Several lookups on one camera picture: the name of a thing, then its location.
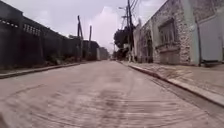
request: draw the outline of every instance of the sky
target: sky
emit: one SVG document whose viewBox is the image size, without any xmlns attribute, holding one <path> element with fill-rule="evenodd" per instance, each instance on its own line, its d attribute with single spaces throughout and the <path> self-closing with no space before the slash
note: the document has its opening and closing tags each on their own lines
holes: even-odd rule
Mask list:
<svg viewBox="0 0 224 128">
<path fill-rule="evenodd" d="M 113 36 L 122 26 L 127 0 L 2 0 L 23 11 L 24 15 L 62 35 L 77 35 L 77 15 L 81 17 L 84 38 L 92 25 L 92 40 L 113 51 Z M 145 23 L 166 0 L 138 0 L 133 21 Z"/>
</svg>

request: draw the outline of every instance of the roadside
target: roadside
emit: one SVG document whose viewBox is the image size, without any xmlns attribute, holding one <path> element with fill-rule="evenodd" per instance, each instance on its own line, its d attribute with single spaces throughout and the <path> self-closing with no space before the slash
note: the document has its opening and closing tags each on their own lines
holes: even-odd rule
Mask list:
<svg viewBox="0 0 224 128">
<path fill-rule="evenodd" d="M 172 83 L 224 107 L 223 65 L 215 68 L 201 68 L 128 62 L 122 62 L 122 64 Z"/>
<path fill-rule="evenodd" d="M 21 70 L 14 70 L 14 71 L 12 70 L 12 71 L 8 71 L 8 72 L 0 73 L 0 79 L 22 76 L 22 75 L 27 75 L 27 74 L 31 74 L 31 73 L 37 73 L 37 72 L 43 72 L 43 71 L 48 71 L 48 70 L 52 70 L 52 69 L 77 66 L 77 65 L 85 64 L 85 63 L 87 63 L 87 62 L 84 61 L 84 62 L 80 62 L 80 63 L 63 64 L 63 65 L 49 66 L 49 67 L 44 67 L 44 68 L 21 69 Z"/>
</svg>

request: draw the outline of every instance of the door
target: door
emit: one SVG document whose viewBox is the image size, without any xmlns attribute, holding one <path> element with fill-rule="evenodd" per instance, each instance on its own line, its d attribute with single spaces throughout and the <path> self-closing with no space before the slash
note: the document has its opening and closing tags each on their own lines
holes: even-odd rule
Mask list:
<svg viewBox="0 0 224 128">
<path fill-rule="evenodd" d="M 223 59 L 222 34 L 217 16 L 199 23 L 201 61 L 217 62 Z"/>
<path fill-rule="evenodd" d="M 220 8 L 218 10 L 218 16 L 219 16 L 219 23 L 220 23 L 220 28 L 221 28 L 221 32 L 222 32 L 222 46 L 224 49 L 224 7 Z"/>
</svg>

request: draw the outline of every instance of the road surface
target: road surface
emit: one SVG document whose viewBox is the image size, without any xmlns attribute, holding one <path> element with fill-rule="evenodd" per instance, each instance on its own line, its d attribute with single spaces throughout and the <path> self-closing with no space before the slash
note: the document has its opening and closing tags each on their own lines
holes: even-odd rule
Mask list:
<svg viewBox="0 0 224 128">
<path fill-rule="evenodd" d="M 0 80 L 0 113 L 8 128 L 224 126 L 151 77 L 109 61 Z"/>
</svg>

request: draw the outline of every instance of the dark wall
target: dark wall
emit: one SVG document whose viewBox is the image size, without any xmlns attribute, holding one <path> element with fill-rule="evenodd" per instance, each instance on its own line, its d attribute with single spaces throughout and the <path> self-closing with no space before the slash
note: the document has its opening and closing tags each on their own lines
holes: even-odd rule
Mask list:
<svg viewBox="0 0 224 128">
<path fill-rule="evenodd" d="M 14 67 L 19 61 L 22 12 L 0 1 L 0 67 Z"/>
<path fill-rule="evenodd" d="M 20 65 L 23 67 L 44 63 L 41 28 L 35 21 L 23 18 L 20 35 Z"/>
<path fill-rule="evenodd" d="M 97 48 L 99 48 L 97 42 L 83 41 L 83 58 L 91 61 L 97 60 Z"/>
<path fill-rule="evenodd" d="M 75 57 L 78 60 L 80 57 L 80 43 L 79 38 L 68 39 L 65 37 L 62 42 L 64 58 Z"/>
<path fill-rule="evenodd" d="M 44 58 L 47 61 L 60 57 L 62 36 L 49 28 L 43 29 Z"/>
</svg>

